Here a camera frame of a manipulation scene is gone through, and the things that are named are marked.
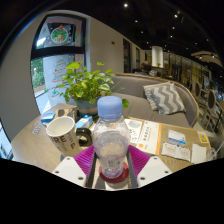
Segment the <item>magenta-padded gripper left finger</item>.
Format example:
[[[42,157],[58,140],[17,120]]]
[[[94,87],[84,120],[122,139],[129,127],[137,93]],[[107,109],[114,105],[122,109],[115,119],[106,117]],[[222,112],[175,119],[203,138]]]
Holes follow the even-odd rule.
[[[90,146],[75,157],[65,157],[52,173],[78,186],[91,188],[96,160],[97,156],[94,147]]]

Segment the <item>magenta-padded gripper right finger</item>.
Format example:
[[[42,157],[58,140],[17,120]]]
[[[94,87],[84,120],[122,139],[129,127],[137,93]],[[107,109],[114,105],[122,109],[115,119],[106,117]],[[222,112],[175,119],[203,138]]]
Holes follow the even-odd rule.
[[[134,146],[129,146],[127,160],[133,188],[146,186],[172,173],[158,156],[149,156]]]

